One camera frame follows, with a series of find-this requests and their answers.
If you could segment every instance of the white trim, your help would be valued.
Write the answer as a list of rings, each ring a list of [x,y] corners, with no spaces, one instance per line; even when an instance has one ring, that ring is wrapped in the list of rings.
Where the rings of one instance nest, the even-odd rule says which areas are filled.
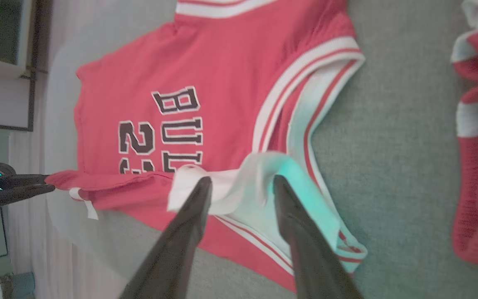
[[[178,2],[176,4],[176,13],[178,15],[192,15],[194,17],[209,17],[211,19],[224,19],[227,17],[235,17],[245,12],[252,11],[261,6],[267,5],[276,0],[245,0],[234,4],[234,1],[213,0],[206,4]]]
[[[260,234],[258,234],[256,231],[254,231],[254,229],[251,229],[250,227],[242,224],[242,223],[239,223],[227,216],[216,216],[216,218],[224,223],[224,225],[226,225],[227,227],[229,227],[230,229],[232,229],[233,231],[235,231],[237,234],[239,234],[239,236],[245,238],[246,240],[248,240],[250,243],[252,243],[254,246],[256,246],[257,248],[259,248],[264,254],[266,254],[268,257],[270,257],[271,259],[273,259],[280,267],[282,267],[285,271],[287,271],[289,274],[293,275],[294,276],[294,271],[291,267],[289,267],[288,265],[292,265],[293,262],[292,260],[285,254],[283,253],[279,248],[277,248],[274,243],[272,243],[271,241],[269,241],[267,238],[261,236]],[[250,233],[246,233],[244,230],[242,229],[239,229],[239,227],[241,227],[242,229],[245,229],[247,231],[249,231]],[[254,238],[252,235],[258,237],[260,240],[262,240],[265,244],[267,244],[267,246],[270,246],[270,248],[272,248],[273,250],[271,250],[270,248],[268,248],[267,246],[265,246],[264,244],[262,244],[261,242],[259,242],[256,238]]]
[[[361,263],[353,263],[353,262],[342,261],[340,259],[339,259],[339,262],[342,265],[342,267],[344,268],[344,270],[349,274],[353,274],[355,272],[355,270],[357,269],[357,267],[361,264]]]
[[[311,76],[308,82],[305,84],[304,89],[300,93],[300,97],[298,98],[298,102],[296,107],[293,111],[293,114],[290,119],[290,124],[287,130],[287,154],[290,155],[298,164],[302,167],[302,169],[308,173],[307,171],[307,161],[305,160],[305,153],[303,147],[303,138],[305,134],[305,130],[311,121],[311,117],[315,113],[317,107],[324,96],[324,93],[333,82],[334,78],[345,68],[345,66],[350,63],[348,61],[340,61],[338,63],[332,63],[329,66],[325,66],[324,68],[317,70],[315,74]],[[355,59],[355,63],[346,70],[346,72],[340,77],[339,81],[334,86],[332,92],[329,94],[322,110],[318,114],[317,118],[313,121],[313,125],[309,131],[309,136],[307,136],[307,150],[309,153],[311,169],[313,170],[313,174],[315,175],[315,180],[318,183],[319,189],[321,193],[324,195],[327,205],[330,207],[332,212],[338,217],[340,222],[340,230],[343,235],[346,237],[346,243],[349,246],[358,248],[362,251],[362,253],[355,253],[353,256],[348,256],[353,259],[364,259],[366,254],[368,253],[366,248],[360,244],[357,239],[350,233],[349,229],[346,227],[343,219],[340,217],[339,213],[337,212],[336,207],[334,206],[334,202],[332,197],[328,191],[326,183],[324,182],[324,178],[320,173],[318,165],[315,159],[315,153],[313,152],[311,146],[311,136],[315,131],[316,127],[322,121],[328,110],[332,107],[334,101],[336,100],[338,94],[343,89],[344,85],[346,85],[347,81],[359,70],[359,68],[364,63],[364,57],[361,59]]]
[[[473,138],[478,136],[478,102],[457,106],[457,136]]]
[[[342,49],[352,49],[354,52],[341,52],[327,56],[330,53],[335,53]],[[252,152],[257,153],[267,150],[281,108],[292,91],[306,76],[322,66],[340,60],[357,59],[364,61],[364,56],[360,52],[356,52],[357,50],[359,50],[359,47],[352,37],[340,37],[324,42],[323,44],[307,51],[295,60],[274,84],[259,111],[254,126]],[[263,136],[263,131],[267,125],[267,134]]]
[[[337,249],[335,250],[335,253],[339,257],[347,257],[349,259],[356,259],[356,260],[361,260],[362,261],[366,258],[366,255],[368,254],[368,251],[363,250],[361,253],[353,252],[353,250],[351,250],[351,248],[349,248],[349,246],[346,243],[344,243],[344,241],[342,241],[342,239],[338,238]]]
[[[97,215],[97,211],[95,210],[95,208],[93,207],[93,203],[91,203],[91,201],[87,200],[87,199],[83,199],[80,194],[78,194],[78,191],[80,190],[80,188],[78,187],[74,187],[74,188],[71,188],[69,190],[69,194],[70,196],[73,198],[73,199],[77,199],[79,201],[83,201],[86,205],[86,209],[88,210],[88,218],[89,219],[95,219],[95,220],[99,220],[99,216]]]
[[[478,33],[478,0],[464,0],[462,10],[466,15],[468,25],[474,30],[461,34],[453,45],[453,53],[451,54],[451,62],[459,62],[476,57],[477,51],[468,42],[468,38]]]
[[[457,37],[455,43],[453,44],[453,53],[451,53],[451,62],[460,62],[468,59],[477,57],[477,51],[475,48],[468,42],[468,38],[472,34],[476,34],[478,30],[472,30],[470,32],[465,32]]]

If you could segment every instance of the robotic hand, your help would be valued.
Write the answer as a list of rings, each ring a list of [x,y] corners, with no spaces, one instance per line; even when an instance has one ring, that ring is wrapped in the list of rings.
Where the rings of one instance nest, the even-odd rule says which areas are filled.
[[[120,299],[185,298],[211,190],[211,179],[201,178]],[[279,233],[292,254],[298,299],[363,299],[285,177],[275,176],[273,192]]]
[[[44,182],[42,174],[16,174],[7,164],[0,163],[0,206],[49,193],[55,186]]]

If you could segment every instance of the wall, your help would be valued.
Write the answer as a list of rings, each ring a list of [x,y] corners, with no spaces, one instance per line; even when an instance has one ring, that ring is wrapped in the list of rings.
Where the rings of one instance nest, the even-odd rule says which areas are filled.
[[[0,78],[0,125],[28,127],[29,80]]]

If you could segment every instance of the white fabric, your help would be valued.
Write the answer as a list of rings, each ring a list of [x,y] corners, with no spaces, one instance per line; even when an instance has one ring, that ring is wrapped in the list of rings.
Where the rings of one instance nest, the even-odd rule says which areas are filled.
[[[272,192],[275,174],[287,177],[311,219],[336,251],[341,223],[338,214],[330,208],[333,205],[331,199],[322,196],[311,178],[302,172],[294,160],[277,152],[251,154],[246,157],[239,170],[226,172],[224,175],[220,172],[205,172],[193,165],[180,167],[173,180],[167,209],[178,211],[197,182],[210,176],[214,189],[209,213],[219,215],[220,221],[292,274],[290,247],[278,229]],[[264,244],[258,242],[253,235],[263,240]]]
[[[323,66],[351,59],[364,61],[364,56],[360,53],[359,46],[352,37],[334,38],[307,51],[296,59],[278,78],[259,111],[254,126],[252,152],[267,151],[271,141],[270,136],[278,120],[279,112],[285,104],[285,100],[307,75]],[[264,136],[263,131],[266,125],[268,125],[268,130]]]
[[[477,56],[477,51],[467,41],[467,39],[478,32],[478,0],[464,0],[462,10],[466,15],[467,22],[473,30],[461,34],[453,45],[451,62],[464,61]]]
[[[457,106],[457,136],[471,138],[478,136],[478,102]]]
[[[178,2],[176,5],[176,13],[179,15],[193,15],[195,17],[210,17],[212,19],[222,19],[225,17],[233,17],[235,15],[240,15],[250,10],[254,10],[260,6],[267,5],[270,2],[275,0],[245,0],[245,1],[235,1],[233,3],[230,1],[211,1],[219,4],[226,5],[208,5],[198,4],[198,3],[189,3],[189,2]]]
[[[294,157],[296,159],[298,164],[304,170],[307,170],[306,163],[311,163],[313,172],[315,172],[315,176],[319,180],[319,187],[324,197],[329,199],[327,201],[328,205],[337,215],[338,213],[331,200],[331,195],[329,194],[326,184],[324,184],[323,182],[324,179],[322,178],[322,174],[320,174],[320,171],[318,170],[315,153],[313,152],[312,147],[309,146],[308,148],[304,148],[303,142],[297,142],[297,140],[301,141],[300,139],[305,136],[307,125],[309,124],[311,116],[313,115],[317,107],[320,105],[320,100],[322,96],[324,95],[328,87],[335,81],[336,76],[341,72],[341,70],[344,68],[344,66],[347,65],[348,62],[349,61],[347,60],[334,62],[329,66],[325,66],[324,68],[317,70],[311,76],[309,81],[305,84],[304,89],[300,94],[300,100],[296,104],[296,108],[293,111],[293,115],[290,121],[292,125],[290,125],[289,127],[287,136],[287,152],[291,157]],[[344,85],[346,85],[349,78],[351,78],[351,76],[353,76],[353,74],[357,72],[357,70],[362,66],[363,63],[364,58],[357,59],[356,63],[353,64],[351,69],[348,70],[338,81],[333,91],[328,95],[328,99],[326,101],[326,104],[324,104],[324,106],[322,107],[322,112],[320,113],[320,115],[324,115],[325,113],[327,113],[328,110],[330,110]],[[317,125],[320,123],[320,121],[322,121],[322,119],[322,117],[317,117],[315,123],[313,124],[313,127],[317,127]],[[307,138],[309,138],[309,144],[311,144],[310,140],[312,133],[313,130],[309,131],[310,135],[307,136]],[[305,159],[306,150],[310,157],[309,161],[306,161]]]
[[[88,201],[86,199],[83,199],[80,194],[78,193],[78,191],[80,190],[80,188],[72,188],[70,189],[70,196],[73,198],[73,199],[78,199],[80,201],[83,201],[85,204],[86,204],[86,209],[88,210],[88,218],[89,219],[95,219],[95,220],[99,220],[99,216],[97,215],[97,211],[95,210],[95,208],[93,207],[93,203],[91,203],[91,201]]]

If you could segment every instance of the jersey armhole trim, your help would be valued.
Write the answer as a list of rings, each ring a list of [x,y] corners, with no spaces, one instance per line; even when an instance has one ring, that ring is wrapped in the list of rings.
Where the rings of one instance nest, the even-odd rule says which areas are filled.
[[[294,276],[292,260],[283,251],[281,251],[274,243],[257,233],[248,225],[239,223],[232,218],[224,215],[215,216],[224,225],[235,231],[239,236],[245,238],[264,254],[275,261],[287,273]]]
[[[308,80],[302,90],[290,118],[287,130],[287,154],[293,157],[319,187],[332,212],[340,220],[339,238],[346,248],[346,256],[362,260],[368,255],[364,245],[351,234],[343,219],[337,212],[324,178],[318,168],[315,153],[311,146],[311,137],[316,127],[321,123],[328,110],[332,107],[338,94],[347,81],[364,63],[364,59],[351,58],[338,61],[333,65],[317,70]]]
[[[324,42],[298,57],[277,79],[265,98],[254,125],[252,152],[267,151],[281,109],[300,82],[319,68],[349,59],[364,61],[357,42],[349,36]]]
[[[277,0],[179,0],[177,15],[226,19],[242,15]]]

